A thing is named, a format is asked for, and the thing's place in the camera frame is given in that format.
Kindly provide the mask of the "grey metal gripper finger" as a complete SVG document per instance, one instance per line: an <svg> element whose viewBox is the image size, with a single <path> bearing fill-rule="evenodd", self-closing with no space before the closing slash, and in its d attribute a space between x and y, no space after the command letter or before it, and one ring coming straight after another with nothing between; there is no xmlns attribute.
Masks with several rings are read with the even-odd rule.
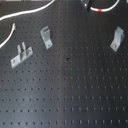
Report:
<svg viewBox="0 0 128 128"><path fill-rule="evenodd" d="M83 4L85 9L89 9L90 8L90 2L91 0L81 0L81 3Z"/></svg>

